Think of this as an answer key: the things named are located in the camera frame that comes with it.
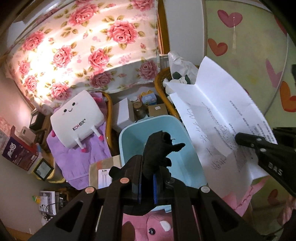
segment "plush toy eye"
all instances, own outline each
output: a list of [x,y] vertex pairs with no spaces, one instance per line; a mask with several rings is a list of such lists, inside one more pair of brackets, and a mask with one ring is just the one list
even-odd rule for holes
[[154,235],[155,234],[155,229],[150,228],[148,232],[149,232],[149,234]]

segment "floral curtain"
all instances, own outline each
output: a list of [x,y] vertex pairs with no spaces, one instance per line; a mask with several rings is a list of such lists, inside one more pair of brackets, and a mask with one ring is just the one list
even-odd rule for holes
[[7,77],[44,114],[84,89],[116,93],[159,71],[157,1],[102,1],[39,16],[11,47]]

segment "white tissue box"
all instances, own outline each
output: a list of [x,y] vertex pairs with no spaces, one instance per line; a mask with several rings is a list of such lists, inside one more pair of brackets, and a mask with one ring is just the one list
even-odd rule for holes
[[113,105],[112,110],[112,128],[121,132],[125,127],[133,124],[135,117],[133,113],[133,104],[128,98],[119,101]]

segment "screw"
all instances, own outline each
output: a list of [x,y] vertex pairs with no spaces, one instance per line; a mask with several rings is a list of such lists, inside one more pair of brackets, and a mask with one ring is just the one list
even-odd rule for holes
[[85,189],[85,192],[86,192],[87,194],[93,193],[93,192],[94,192],[94,187],[87,187],[87,188]]
[[123,177],[123,178],[120,179],[120,182],[122,184],[127,184],[127,183],[129,183],[129,179],[127,177]]
[[174,182],[175,182],[175,179],[173,179],[172,177],[170,178],[169,181],[167,181],[167,183],[169,183],[169,184],[172,184],[172,183],[174,183]]
[[201,188],[201,191],[202,191],[203,193],[208,193],[208,192],[210,192],[210,188],[207,187],[207,186],[203,186],[203,187]]

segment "heart pattern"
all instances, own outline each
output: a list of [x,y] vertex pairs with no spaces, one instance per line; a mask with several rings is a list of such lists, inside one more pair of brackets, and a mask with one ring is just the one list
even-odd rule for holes
[[279,21],[279,19],[276,16],[274,16],[274,19],[276,20],[276,23],[278,24],[278,26],[282,30],[282,32],[287,36],[287,30],[282,25],[282,23]]
[[279,93],[284,111],[296,112],[296,96],[291,96],[290,87],[285,81],[282,82]]
[[208,42],[209,47],[211,48],[212,52],[216,56],[221,56],[227,52],[228,46],[226,43],[221,42],[221,43],[217,44],[216,41],[213,39],[208,39],[207,42]]
[[220,20],[229,28],[239,25],[242,21],[242,15],[238,12],[233,12],[228,15],[224,10],[218,10],[217,13]]
[[268,59],[266,59],[265,61],[265,65],[266,65],[266,70],[267,73],[269,75],[269,79],[272,83],[272,87],[276,88],[281,80],[281,72],[278,72],[277,74],[274,71],[274,68],[272,67],[270,61]]

